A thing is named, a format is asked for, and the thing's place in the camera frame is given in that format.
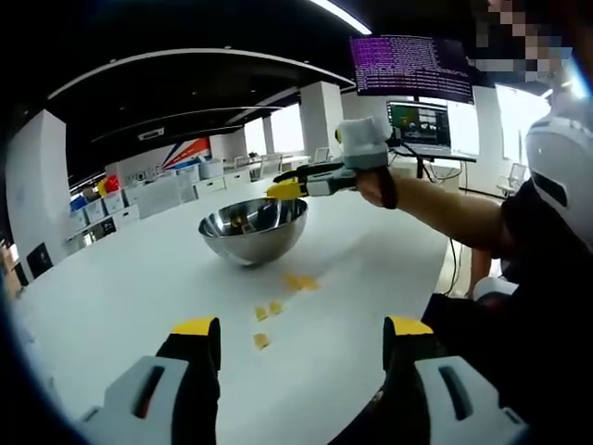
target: helmet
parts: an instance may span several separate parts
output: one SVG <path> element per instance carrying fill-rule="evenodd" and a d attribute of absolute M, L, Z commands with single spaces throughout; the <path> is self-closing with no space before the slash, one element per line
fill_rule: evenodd
<path fill-rule="evenodd" d="M 561 102 L 525 138 L 536 191 L 593 253 L 593 102 Z"/>

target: cable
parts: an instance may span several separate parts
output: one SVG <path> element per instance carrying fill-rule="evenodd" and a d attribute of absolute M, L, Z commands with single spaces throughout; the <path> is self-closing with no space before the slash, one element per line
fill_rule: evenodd
<path fill-rule="evenodd" d="M 422 162 L 422 159 L 420 158 L 420 156 L 418 155 L 418 153 L 416 153 L 416 151 L 413 150 L 412 148 L 410 148 L 410 146 L 408 146 L 406 143 L 400 141 L 400 144 L 403 147 L 407 148 L 412 155 L 414 155 L 414 157 L 416 158 L 416 161 L 417 162 L 420 162 L 421 163 L 421 165 L 423 166 L 424 172 L 426 173 L 426 177 L 428 178 L 428 180 L 431 183 L 433 183 L 433 184 L 437 184 L 437 182 L 435 181 L 435 179 L 433 179 L 433 177 L 431 176 L 430 172 L 428 171 L 428 169 L 426 168 L 426 166 Z M 465 169 L 460 169 L 460 172 L 459 173 L 456 173 L 453 176 L 446 177 L 446 178 L 440 178 L 441 181 L 445 181 L 447 179 L 457 178 L 457 177 L 461 176 L 461 171 L 462 170 L 465 170 L 465 184 L 466 184 L 465 187 L 467 189 L 467 162 L 464 162 L 464 163 L 465 163 Z M 453 291 L 453 287 L 455 287 L 455 285 L 457 284 L 457 282 L 460 279 L 460 276 L 461 276 L 461 253 L 463 252 L 463 246 L 461 246 L 461 249 L 460 249 L 460 260 L 459 260 L 459 265 L 458 265 L 458 262 L 457 262 L 457 253 L 455 252 L 455 246 L 453 245 L 453 238 L 449 238 L 448 239 L 448 242 L 449 242 L 449 244 L 451 246 L 451 251 L 453 252 L 453 276 L 451 276 L 451 286 L 449 287 L 448 291 L 445 292 L 445 295 L 447 295 L 447 296 Z"/>
<path fill-rule="evenodd" d="M 457 173 L 451 174 L 454 170 L 457 170 L 456 167 L 453 167 L 451 170 L 449 170 L 447 176 L 445 176 L 445 177 L 436 176 L 435 170 L 433 169 L 433 164 L 428 164 L 428 167 L 430 168 L 430 171 L 432 172 L 435 179 L 437 181 L 440 181 L 440 184 L 443 184 L 445 181 L 447 181 L 449 179 L 459 178 L 461 176 L 461 174 L 463 173 L 463 165 L 462 164 L 460 164 L 460 170 Z"/>
<path fill-rule="evenodd" d="M 397 151 L 394 150 L 393 153 L 394 153 L 395 156 L 393 157 L 393 159 L 391 159 L 391 162 L 389 162 L 389 167 L 391 167 L 391 165 L 395 162 L 397 156 L 399 156 L 399 154 L 397 153 Z"/>
<path fill-rule="evenodd" d="M 463 171 L 465 172 L 465 191 L 463 192 L 464 195 L 467 196 L 467 161 L 464 161 L 463 164 L 461 164 L 463 166 Z M 451 244 L 451 250 L 453 250 L 453 261 L 455 261 L 455 249 L 453 248 L 453 241 L 451 239 L 449 239 L 450 244 Z M 455 287 L 455 285 L 459 282 L 460 277 L 461 277 L 461 257 L 463 254 L 463 244 L 461 244 L 461 248 L 460 248 L 460 261 L 459 261 L 459 266 L 454 267 L 453 269 L 453 281 L 451 282 L 451 286 L 449 288 L 449 290 L 447 291 L 447 293 L 445 295 L 448 295 L 452 290 L 453 287 Z"/>
<path fill-rule="evenodd" d="M 416 158 L 416 161 L 417 162 L 420 162 L 420 165 L 423 166 L 424 172 L 426 173 L 426 177 L 428 178 L 428 180 L 431 183 L 434 183 L 435 181 L 433 180 L 432 176 L 430 175 L 430 172 L 428 171 L 428 169 L 424 165 L 424 162 L 423 162 L 422 158 L 418 155 L 418 153 L 416 153 L 416 150 L 412 150 L 411 147 L 408 144 L 406 144 L 405 142 L 400 142 L 400 144 L 404 148 L 407 148 L 412 155 L 414 155 L 414 157 Z"/>

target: monitor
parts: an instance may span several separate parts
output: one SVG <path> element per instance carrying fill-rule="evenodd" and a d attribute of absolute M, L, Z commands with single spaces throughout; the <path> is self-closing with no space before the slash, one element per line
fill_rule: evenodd
<path fill-rule="evenodd" d="M 384 35 L 350 40 L 359 95 L 413 95 L 473 104 L 461 42 Z"/>
<path fill-rule="evenodd" d="M 447 107 L 413 102 L 387 102 L 396 138 L 407 144 L 451 147 Z"/>

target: ceiling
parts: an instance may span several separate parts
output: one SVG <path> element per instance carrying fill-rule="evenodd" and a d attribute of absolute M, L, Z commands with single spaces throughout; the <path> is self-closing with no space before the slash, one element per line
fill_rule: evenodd
<path fill-rule="evenodd" d="M 348 40 L 359 33 L 308 0 L 14 3 L 18 10 L 11 21 L 22 35 L 6 49 L 12 69 L 3 92 L 8 99 L 3 131 L 10 134 L 39 109 L 49 109 L 68 125 L 72 184 L 155 146 L 234 131 L 271 112 L 260 108 L 246 114 L 245 107 L 294 103 L 295 87 L 321 80 L 348 87 L 353 77 Z M 490 47 L 476 48 L 473 12 L 475 4 L 484 6 L 481 0 L 334 3 L 373 33 L 457 38 L 469 58 L 524 54 L 510 31 L 496 26 Z M 168 53 L 184 48 L 194 52 Z M 196 52 L 203 48 L 217 52 Z M 156 52 L 160 56 L 138 57 Z M 127 57 L 135 60 L 124 63 Z M 92 70 L 97 74 L 52 95 Z M 480 84 L 493 80 L 474 74 Z M 513 73 L 506 76 L 508 83 L 520 81 Z M 274 95 L 280 98 L 266 100 Z M 240 113 L 246 116 L 235 120 Z M 165 128 L 164 136 L 138 141 L 138 134 L 159 127 Z"/>

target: desk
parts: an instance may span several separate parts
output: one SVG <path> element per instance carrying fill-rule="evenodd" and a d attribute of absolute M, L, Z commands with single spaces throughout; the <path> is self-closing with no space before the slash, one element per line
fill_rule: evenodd
<path fill-rule="evenodd" d="M 383 383 L 383 320 L 420 318 L 447 239 L 401 211 L 359 194 L 306 198 L 307 225 L 290 252 L 237 268 L 197 232 L 214 210 L 261 197 L 263 180 L 136 222 L 66 258 L 23 294 L 19 313 L 40 342 L 66 412 L 102 404 L 104 390 L 171 328 L 221 319 L 221 445 L 327 443 Z M 285 273 L 316 277 L 317 291 L 289 292 Z M 276 299 L 279 316 L 254 309 Z M 253 335 L 266 333 L 257 351 Z"/>
<path fill-rule="evenodd" d="M 286 166 L 289 164 L 299 164 L 302 163 L 309 163 L 311 156 L 289 156 L 282 159 L 282 165 Z M 225 172 L 234 172 L 235 170 L 242 170 L 242 169 L 249 169 L 251 172 L 255 170 L 259 170 L 261 168 L 261 161 L 251 162 L 243 167 L 239 167 L 238 169 L 234 168 L 234 163 L 225 163 L 224 166 Z"/>
<path fill-rule="evenodd" d="M 454 151 L 446 151 L 446 150 L 441 151 L 441 150 L 434 150 L 434 149 L 430 149 L 430 148 L 422 149 L 422 148 L 416 148 L 415 146 L 413 146 L 411 149 L 414 150 L 416 152 L 416 154 L 418 154 L 418 158 L 416 159 L 417 160 L 417 166 L 416 166 L 416 177 L 417 178 L 423 177 L 424 161 L 425 160 L 428 160 L 429 162 L 434 162 L 435 159 L 450 159 L 450 160 L 458 160 L 461 162 L 472 162 L 472 163 L 477 162 L 477 158 L 475 156 L 465 155 L 463 153 L 458 153 L 458 152 L 454 152 Z M 416 158 L 416 155 L 413 154 L 412 152 L 410 152 L 404 146 L 399 146 L 399 147 L 395 148 L 394 151 L 399 156 L 404 156 L 407 158 Z"/>

